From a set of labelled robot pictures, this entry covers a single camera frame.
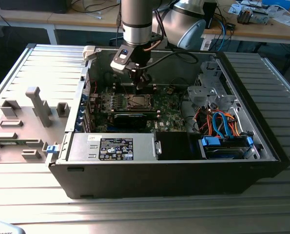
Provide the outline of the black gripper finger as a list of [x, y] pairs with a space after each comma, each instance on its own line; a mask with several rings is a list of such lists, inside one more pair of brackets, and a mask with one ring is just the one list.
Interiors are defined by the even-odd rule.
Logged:
[[141, 75], [141, 89], [146, 87], [151, 81], [152, 81], [152, 77], [147, 73], [143, 73]]
[[142, 82], [143, 82], [142, 74], [143, 72], [133, 72], [133, 84], [135, 87], [134, 94], [136, 95], [141, 93]]

